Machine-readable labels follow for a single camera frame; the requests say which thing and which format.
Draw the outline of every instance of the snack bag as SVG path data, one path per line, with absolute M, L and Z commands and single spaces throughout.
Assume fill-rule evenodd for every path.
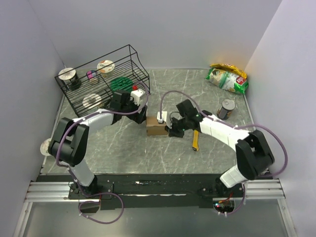
M 233 93 L 244 94 L 248 87 L 248 82 L 245 78 L 214 67 L 209 70 L 205 79 L 210 80 L 211 83 L 219 88 Z
M 210 65 L 211 68 L 218 68 L 218 69 L 223 69 L 225 71 L 231 72 L 231 73 L 235 73 L 239 76 L 241 76 L 242 78 L 247 79 L 247 74 L 239 69 L 238 67 L 232 65 L 232 64 L 224 64 L 224 63 L 213 63 Z

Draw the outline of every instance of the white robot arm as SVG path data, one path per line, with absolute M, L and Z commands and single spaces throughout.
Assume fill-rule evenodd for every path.
M 99 109 L 93 113 L 92 116 L 88 115 L 84 118 L 62 118 L 54 131 L 53 137 L 48 143 L 46 141 L 46 147 L 43 148 L 42 146 L 42 154 L 56 157 L 60 142 L 66 130 L 75 122 L 83 119 L 82 122 L 78 123 L 71 130 L 68 134 L 69 138 L 63 143 L 60 163 L 66 165 L 68 169 L 72 171 L 77 178 L 77 182 L 85 189 L 86 193 L 95 193 L 97 189 L 97 178 L 84 160 L 88 136 L 105 126 L 112 125 L 119 121 L 122 115 L 115 114 L 114 112 L 131 113 L 138 110 L 144 95 L 145 92 L 141 89 L 134 90 L 131 93 L 117 90 L 113 93 L 113 98 L 108 108 Z M 147 105 L 138 113 L 126 116 L 140 124 L 146 120 L 146 110 Z
M 199 113 L 190 100 L 177 105 L 181 119 L 170 120 L 166 111 L 157 114 L 158 122 L 166 122 L 169 136 L 183 137 L 187 129 L 208 134 L 231 147 L 236 152 L 237 164 L 225 171 L 220 181 L 226 188 L 232 188 L 238 183 L 256 179 L 275 161 L 269 145 L 259 130 L 250 132 L 230 127 L 207 111 Z

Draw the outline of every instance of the cardboard box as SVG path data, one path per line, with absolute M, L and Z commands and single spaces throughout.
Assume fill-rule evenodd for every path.
M 166 123 L 158 123 L 157 117 L 149 116 L 146 118 L 146 130 L 147 136 L 154 135 L 168 135 L 168 132 L 164 130 Z

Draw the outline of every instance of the green object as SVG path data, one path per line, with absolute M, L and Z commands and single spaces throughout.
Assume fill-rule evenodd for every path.
M 223 90 L 237 94 L 244 94 L 248 87 L 247 79 L 218 68 L 211 68 L 205 79 Z
M 111 81 L 110 88 L 112 91 L 126 90 L 128 92 L 131 92 L 133 90 L 133 84 L 134 83 L 131 79 L 126 77 L 119 77 Z

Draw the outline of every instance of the can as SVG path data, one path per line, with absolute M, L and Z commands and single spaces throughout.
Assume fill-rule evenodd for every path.
M 81 86 L 81 81 L 73 68 L 64 68 L 59 72 L 58 77 L 70 90 L 76 90 Z
M 217 117 L 226 120 L 229 118 L 233 109 L 235 108 L 235 102 L 233 100 L 225 99 L 222 101 L 222 107 L 217 111 Z
M 99 82 L 97 75 L 98 75 L 98 72 L 95 70 L 91 70 L 86 73 L 86 76 L 91 84 L 97 84 Z
M 95 93 L 85 96 L 82 104 L 87 109 L 89 114 L 96 112 L 98 109 L 104 106 L 101 96 Z
M 114 63 L 110 60 L 103 60 L 98 63 L 98 71 L 105 77 L 109 78 L 113 75 L 114 72 Z

